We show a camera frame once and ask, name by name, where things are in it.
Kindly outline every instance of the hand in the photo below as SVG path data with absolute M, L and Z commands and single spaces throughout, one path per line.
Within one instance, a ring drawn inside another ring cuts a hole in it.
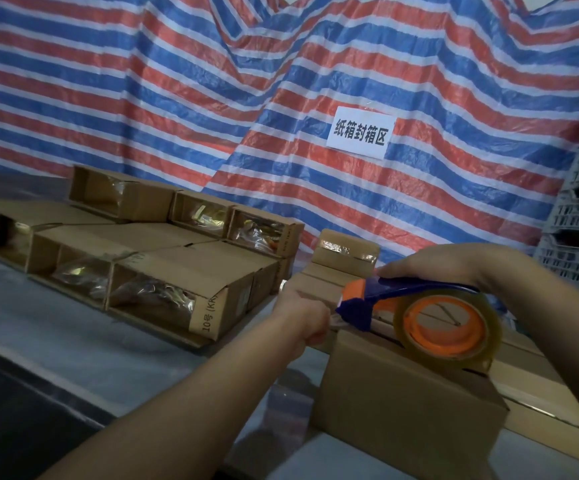
M 330 310 L 325 303 L 301 298 L 295 290 L 285 288 L 278 295 L 272 313 L 279 319 L 298 324 L 300 343 L 296 357 L 303 353 L 305 346 L 318 345 L 325 341 L 330 319 Z
M 493 258 L 506 259 L 518 253 L 498 244 L 439 244 L 376 270 L 382 278 L 408 276 L 423 280 L 461 283 L 489 293 L 486 272 Z

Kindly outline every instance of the sign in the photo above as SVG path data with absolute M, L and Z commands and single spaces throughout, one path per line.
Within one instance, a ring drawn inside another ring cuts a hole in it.
M 396 116 L 339 106 L 327 146 L 382 160 L 395 124 Z

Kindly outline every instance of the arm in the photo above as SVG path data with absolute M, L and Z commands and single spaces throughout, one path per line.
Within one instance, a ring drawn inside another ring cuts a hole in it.
M 473 285 L 498 297 L 579 400 L 579 290 L 521 252 L 495 244 L 425 248 L 378 270 Z
M 94 435 L 39 480 L 210 478 L 278 375 L 325 339 L 329 310 L 291 290 L 188 378 Z

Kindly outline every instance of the red blue white striped tarp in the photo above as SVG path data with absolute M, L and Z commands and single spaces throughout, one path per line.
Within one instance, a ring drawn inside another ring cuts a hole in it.
M 336 107 L 397 116 L 385 160 Z M 157 178 L 383 246 L 530 251 L 579 143 L 579 0 L 0 0 L 0 170 Z

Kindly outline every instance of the forearm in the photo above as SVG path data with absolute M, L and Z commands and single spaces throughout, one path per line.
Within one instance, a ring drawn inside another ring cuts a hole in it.
M 579 400 L 579 290 L 507 248 L 481 262 L 483 288 L 526 327 Z
M 209 478 L 296 356 L 300 334 L 291 317 L 268 318 L 187 379 L 92 437 L 42 478 Z

